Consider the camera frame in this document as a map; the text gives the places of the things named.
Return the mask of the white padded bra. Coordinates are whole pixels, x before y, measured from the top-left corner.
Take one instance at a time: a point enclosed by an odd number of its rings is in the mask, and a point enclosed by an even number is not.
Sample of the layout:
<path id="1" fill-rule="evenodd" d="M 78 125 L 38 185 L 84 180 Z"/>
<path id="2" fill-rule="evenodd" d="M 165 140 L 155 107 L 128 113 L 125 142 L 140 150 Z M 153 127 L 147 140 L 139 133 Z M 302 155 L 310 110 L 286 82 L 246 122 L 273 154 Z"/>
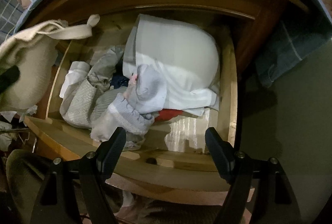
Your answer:
<path id="1" fill-rule="evenodd" d="M 123 74 L 137 74 L 146 64 L 163 75 L 167 96 L 163 109 L 201 116 L 205 108 L 218 110 L 216 41 L 194 24 L 140 14 L 123 55 Z"/>

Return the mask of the beige knit garment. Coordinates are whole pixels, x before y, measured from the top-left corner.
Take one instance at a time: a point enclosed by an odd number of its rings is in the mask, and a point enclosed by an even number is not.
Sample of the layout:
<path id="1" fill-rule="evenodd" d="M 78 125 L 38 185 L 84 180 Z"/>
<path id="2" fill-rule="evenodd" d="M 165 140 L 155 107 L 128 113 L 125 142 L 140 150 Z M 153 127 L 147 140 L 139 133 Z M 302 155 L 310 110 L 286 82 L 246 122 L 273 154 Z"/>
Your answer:
<path id="1" fill-rule="evenodd" d="M 24 29 L 1 44 L 1 74 L 16 66 L 18 80 L 1 93 L 1 111 L 22 111 L 37 104 L 48 89 L 59 41 L 86 39 L 100 20 L 91 15 L 85 24 L 69 26 L 48 20 Z"/>

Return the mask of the red underwear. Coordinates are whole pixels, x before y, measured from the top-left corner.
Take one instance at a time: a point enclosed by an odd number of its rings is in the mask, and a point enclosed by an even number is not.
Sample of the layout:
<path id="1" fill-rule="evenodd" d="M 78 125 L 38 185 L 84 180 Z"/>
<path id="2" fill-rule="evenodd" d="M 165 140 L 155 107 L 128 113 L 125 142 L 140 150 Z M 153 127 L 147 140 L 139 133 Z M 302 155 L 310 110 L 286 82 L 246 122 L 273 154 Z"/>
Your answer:
<path id="1" fill-rule="evenodd" d="M 166 122 L 175 118 L 183 113 L 182 110 L 175 110 L 175 109 L 163 109 L 157 113 L 155 117 L 156 122 Z"/>

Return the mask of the grey white underwear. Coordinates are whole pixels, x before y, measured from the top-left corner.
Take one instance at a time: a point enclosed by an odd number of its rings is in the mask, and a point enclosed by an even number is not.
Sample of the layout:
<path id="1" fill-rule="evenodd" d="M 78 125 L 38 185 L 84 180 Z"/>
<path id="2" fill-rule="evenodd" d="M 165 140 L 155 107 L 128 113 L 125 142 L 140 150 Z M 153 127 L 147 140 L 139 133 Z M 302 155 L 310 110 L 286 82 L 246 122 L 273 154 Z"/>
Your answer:
<path id="1" fill-rule="evenodd" d="M 136 150 L 154 123 L 154 114 L 163 109 L 166 96 L 167 83 L 163 75 L 146 64 L 138 66 L 137 74 L 131 76 L 127 89 L 119 92 L 92 121 L 91 138 L 107 141 L 117 127 L 122 127 L 127 135 L 125 147 Z"/>

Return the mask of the dark blue underwear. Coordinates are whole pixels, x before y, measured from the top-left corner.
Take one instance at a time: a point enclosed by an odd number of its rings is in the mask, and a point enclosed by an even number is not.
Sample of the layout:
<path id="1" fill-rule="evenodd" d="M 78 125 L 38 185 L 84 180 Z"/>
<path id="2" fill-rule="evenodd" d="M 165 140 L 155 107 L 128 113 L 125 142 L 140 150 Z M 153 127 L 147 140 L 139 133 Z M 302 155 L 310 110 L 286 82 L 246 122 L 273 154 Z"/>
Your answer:
<path id="1" fill-rule="evenodd" d="M 128 83 L 129 79 L 123 75 L 123 62 L 119 61 L 115 66 L 115 73 L 112 75 L 110 85 L 114 89 L 118 89 L 120 87 L 128 87 Z"/>

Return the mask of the white small underwear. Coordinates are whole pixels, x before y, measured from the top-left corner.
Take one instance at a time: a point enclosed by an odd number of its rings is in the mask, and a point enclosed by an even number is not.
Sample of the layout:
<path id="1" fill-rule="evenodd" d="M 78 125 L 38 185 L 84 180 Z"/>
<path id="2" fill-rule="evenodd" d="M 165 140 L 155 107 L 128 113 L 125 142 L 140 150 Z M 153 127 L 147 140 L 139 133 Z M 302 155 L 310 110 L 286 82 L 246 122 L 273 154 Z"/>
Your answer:
<path id="1" fill-rule="evenodd" d="M 67 88 L 73 84 L 81 82 L 85 79 L 90 71 L 90 65 L 84 61 L 73 61 L 65 76 L 59 97 L 64 98 Z"/>

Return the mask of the wooden drawer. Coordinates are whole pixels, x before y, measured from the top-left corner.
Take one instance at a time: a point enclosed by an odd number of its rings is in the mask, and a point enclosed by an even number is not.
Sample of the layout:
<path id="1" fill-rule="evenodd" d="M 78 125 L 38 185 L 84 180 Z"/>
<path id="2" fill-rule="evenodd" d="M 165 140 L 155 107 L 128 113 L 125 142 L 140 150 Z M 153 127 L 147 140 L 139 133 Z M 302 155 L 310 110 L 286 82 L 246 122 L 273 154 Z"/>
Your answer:
<path id="1" fill-rule="evenodd" d="M 234 144 L 237 121 L 237 73 L 232 40 L 224 30 L 234 17 L 210 11 L 189 9 L 152 10 L 150 15 L 184 21 L 202 28 L 217 42 L 221 54 L 221 85 L 218 110 L 206 109 L 200 117 L 181 114 L 167 122 L 156 122 L 139 150 L 121 154 L 109 184 L 134 193 L 226 192 L 228 184 L 218 175 L 205 145 L 207 128 L 214 127 L 221 138 Z M 98 142 L 89 131 L 70 126 L 60 114 L 61 86 L 74 61 L 95 63 L 113 44 L 125 44 L 138 12 L 102 16 L 93 36 L 83 40 L 61 41 L 60 65 L 47 95 L 45 117 L 26 117 L 25 122 L 37 136 L 37 153 L 74 160 L 95 150 Z"/>

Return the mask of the light grey knit garment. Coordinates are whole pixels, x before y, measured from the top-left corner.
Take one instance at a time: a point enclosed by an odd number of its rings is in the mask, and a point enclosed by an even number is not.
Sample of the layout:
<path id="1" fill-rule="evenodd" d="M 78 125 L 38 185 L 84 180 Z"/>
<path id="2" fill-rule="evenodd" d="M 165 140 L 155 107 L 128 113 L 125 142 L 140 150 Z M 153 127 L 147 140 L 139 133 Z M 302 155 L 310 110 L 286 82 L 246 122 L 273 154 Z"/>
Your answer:
<path id="1" fill-rule="evenodd" d="M 103 91 L 91 85 L 87 79 L 68 86 L 60 106 L 62 118 L 71 126 L 91 128 L 91 114 L 102 94 Z"/>

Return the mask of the grey white folded garment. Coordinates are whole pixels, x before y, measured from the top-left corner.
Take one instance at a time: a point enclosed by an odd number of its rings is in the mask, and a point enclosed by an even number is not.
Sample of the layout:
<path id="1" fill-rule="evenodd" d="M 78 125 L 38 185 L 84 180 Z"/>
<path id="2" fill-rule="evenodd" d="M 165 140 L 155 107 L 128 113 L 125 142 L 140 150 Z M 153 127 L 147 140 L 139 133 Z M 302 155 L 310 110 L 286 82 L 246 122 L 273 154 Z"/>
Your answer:
<path id="1" fill-rule="evenodd" d="M 111 46 L 91 67 L 87 75 L 89 83 L 102 92 L 107 91 L 110 88 L 112 76 L 116 72 L 116 65 L 123 57 L 123 54 L 123 46 Z"/>

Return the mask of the white crumpled cloth on floor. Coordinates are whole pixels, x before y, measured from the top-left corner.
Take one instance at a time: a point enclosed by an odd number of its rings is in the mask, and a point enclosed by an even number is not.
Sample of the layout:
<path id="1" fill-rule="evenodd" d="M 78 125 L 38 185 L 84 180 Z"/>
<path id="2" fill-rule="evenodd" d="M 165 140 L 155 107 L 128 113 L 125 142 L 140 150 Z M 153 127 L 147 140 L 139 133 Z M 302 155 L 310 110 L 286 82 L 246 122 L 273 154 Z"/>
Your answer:
<path id="1" fill-rule="evenodd" d="M 28 128 L 24 119 L 34 115 L 37 106 L 27 111 L 1 111 L 1 151 L 10 153 L 13 149 L 25 149 L 34 152 L 37 145 L 36 135 Z"/>

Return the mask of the grey plaid pillow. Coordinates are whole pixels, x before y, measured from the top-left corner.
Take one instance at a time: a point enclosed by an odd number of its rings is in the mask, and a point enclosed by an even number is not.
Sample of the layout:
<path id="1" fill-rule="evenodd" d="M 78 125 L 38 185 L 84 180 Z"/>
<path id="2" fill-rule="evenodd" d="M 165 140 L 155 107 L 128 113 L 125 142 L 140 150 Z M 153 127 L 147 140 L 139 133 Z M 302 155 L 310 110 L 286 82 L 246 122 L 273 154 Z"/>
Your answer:
<path id="1" fill-rule="evenodd" d="M 13 34 L 16 24 L 24 12 L 17 0 L 0 1 L 0 41 L 4 42 Z"/>

